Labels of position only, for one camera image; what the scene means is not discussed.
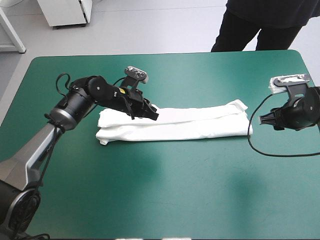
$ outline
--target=cable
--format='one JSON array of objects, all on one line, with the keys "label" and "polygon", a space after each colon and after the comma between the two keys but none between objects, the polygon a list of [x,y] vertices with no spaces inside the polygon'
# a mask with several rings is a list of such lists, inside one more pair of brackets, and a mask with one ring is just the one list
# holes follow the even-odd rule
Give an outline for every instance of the cable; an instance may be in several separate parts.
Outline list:
[{"label": "cable", "polygon": [[[35,187],[35,189],[34,189],[34,191],[33,191],[33,193],[32,193],[32,196],[31,196],[28,204],[26,205],[26,208],[25,208],[24,213],[23,213],[23,215],[22,215],[21,221],[20,221],[20,223],[18,224],[17,228],[14,230],[13,234],[12,234],[12,237],[11,237],[12,240],[14,240],[14,239],[16,238],[16,236],[17,236],[17,234],[18,234],[18,231],[19,231],[22,223],[24,222],[24,220],[25,220],[25,218],[26,218],[26,216],[27,216],[28,208],[30,207],[30,205],[31,205],[31,203],[32,203],[32,199],[35,197],[36,193],[39,192],[38,189],[39,189],[39,187],[40,187],[40,185],[41,185],[41,183],[42,183],[42,180],[43,180],[43,178],[44,178],[44,176],[45,176],[46,170],[47,170],[48,165],[49,165],[49,162],[50,162],[51,155],[52,155],[52,153],[53,153],[53,151],[54,151],[54,148],[55,148],[55,145],[56,145],[56,143],[57,143],[57,141],[58,141],[58,127],[57,127],[57,126],[59,125],[59,123],[57,123],[57,122],[56,122],[50,115],[48,115],[48,114],[45,114],[45,117],[51,119],[51,120],[54,122],[54,124],[53,124],[53,125],[54,125],[53,138],[52,138],[50,147],[48,148],[48,149],[49,149],[48,157],[46,158],[46,162],[45,162],[44,168],[43,168],[43,170],[42,170],[42,172],[41,172],[41,176],[40,176],[40,178],[39,178],[39,180],[38,180],[38,182],[37,182],[37,184],[36,184],[36,187]],[[42,235],[43,235],[43,236],[48,236],[48,239],[50,239],[50,236],[49,236],[47,233],[41,234],[41,236],[42,236]]]},{"label": "cable", "polygon": [[23,1],[23,0],[18,1],[17,3],[15,3],[15,4],[11,5],[11,6],[1,6],[1,5],[0,5],[0,7],[1,7],[1,8],[11,8],[11,7],[15,6],[15,5],[18,5],[18,4],[21,3],[22,1]]},{"label": "cable", "polygon": [[47,240],[50,240],[50,235],[47,233],[35,235],[35,236],[29,236],[26,238],[22,238],[21,240],[38,240],[38,239],[44,239],[43,237],[46,237]]},{"label": "cable", "polygon": [[248,126],[248,131],[247,131],[247,139],[248,139],[248,143],[250,145],[250,147],[255,150],[257,153],[268,156],[268,157],[278,157],[278,158],[297,158],[297,157],[311,157],[311,156],[316,156],[316,155],[320,155],[320,152],[315,152],[315,153],[308,153],[308,154],[285,154],[285,155],[281,155],[281,154],[269,154],[269,153],[265,153],[263,151],[260,151],[258,149],[256,149],[251,141],[250,141],[250,126],[251,126],[251,122],[252,119],[254,118],[256,112],[261,108],[261,106],[265,103],[265,101],[270,98],[271,96],[273,96],[272,94],[270,94],[269,96],[267,96],[261,103],[260,105],[253,111],[251,117],[250,117],[250,121],[249,121],[249,126]]},{"label": "cable", "polygon": [[64,86],[65,86],[65,88],[66,88],[67,90],[69,90],[68,83],[70,82],[71,77],[70,77],[70,75],[69,75],[68,73],[66,73],[66,72],[61,73],[61,74],[56,78],[56,80],[55,80],[55,88],[56,88],[56,91],[57,91],[59,94],[61,94],[62,96],[64,96],[64,99],[65,99],[64,104],[66,105],[67,102],[68,102],[68,97],[67,97],[67,95],[65,95],[63,92],[61,92],[60,89],[59,89],[59,87],[58,87],[58,82],[59,82],[59,80],[60,80],[63,76],[65,76],[65,75],[68,76],[68,78],[67,78]]},{"label": "cable", "polygon": [[125,79],[125,78],[126,78],[126,77],[122,77],[122,78],[118,79],[117,81],[115,81],[115,83],[113,84],[113,86],[116,85],[119,81],[121,81],[122,79]]}]

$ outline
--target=robotic arm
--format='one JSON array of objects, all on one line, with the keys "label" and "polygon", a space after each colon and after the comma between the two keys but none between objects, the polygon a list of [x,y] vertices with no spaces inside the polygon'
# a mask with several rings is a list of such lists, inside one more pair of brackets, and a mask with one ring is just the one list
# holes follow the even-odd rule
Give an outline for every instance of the robotic arm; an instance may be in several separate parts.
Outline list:
[{"label": "robotic arm", "polygon": [[149,100],[137,89],[146,84],[146,72],[128,66],[120,87],[110,85],[102,76],[75,80],[67,87],[69,92],[47,115],[49,122],[14,156],[0,163],[0,239],[23,239],[38,206],[41,179],[40,166],[50,152],[53,141],[74,129],[93,109],[93,105],[108,107],[135,117],[157,120],[158,114]]},{"label": "robotic arm", "polygon": [[[296,74],[288,76],[276,76],[271,78],[269,88],[272,92],[261,104],[253,111],[249,126],[254,118],[255,113],[263,103],[272,95],[287,92],[289,99],[281,106],[271,109],[268,114],[260,116],[260,124],[272,125],[274,130],[280,131],[293,129],[300,131],[302,129],[320,126],[320,87],[309,87],[308,82],[311,80],[308,74]],[[268,157],[310,157],[320,155],[320,152],[306,154],[270,154],[256,149],[250,140],[250,127],[247,131],[247,140],[250,147],[257,153]]]}]

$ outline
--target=black shirt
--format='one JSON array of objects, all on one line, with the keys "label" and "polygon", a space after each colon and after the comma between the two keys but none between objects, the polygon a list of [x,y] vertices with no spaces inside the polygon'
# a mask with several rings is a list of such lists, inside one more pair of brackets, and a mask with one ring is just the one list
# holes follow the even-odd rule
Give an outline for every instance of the black shirt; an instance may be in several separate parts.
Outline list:
[{"label": "black shirt", "polygon": [[279,29],[302,27],[320,16],[320,0],[228,0],[226,8],[260,27]]}]

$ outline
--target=white cabinet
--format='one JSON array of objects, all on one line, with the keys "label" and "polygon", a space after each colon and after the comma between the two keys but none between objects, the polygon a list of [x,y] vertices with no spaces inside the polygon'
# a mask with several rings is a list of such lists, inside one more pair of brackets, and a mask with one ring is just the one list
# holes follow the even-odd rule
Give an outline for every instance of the white cabinet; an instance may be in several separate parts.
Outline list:
[{"label": "white cabinet", "polygon": [[49,26],[90,23],[92,0],[37,0]]}]

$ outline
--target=person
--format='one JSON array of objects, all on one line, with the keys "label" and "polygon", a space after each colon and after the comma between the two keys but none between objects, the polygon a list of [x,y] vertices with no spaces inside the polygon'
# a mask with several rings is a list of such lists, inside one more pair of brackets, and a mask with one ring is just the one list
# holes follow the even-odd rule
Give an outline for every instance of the person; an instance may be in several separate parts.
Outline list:
[{"label": "person", "polygon": [[286,50],[318,16],[320,0],[228,0],[211,52],[242,51],[259,31],[255,50]]}]

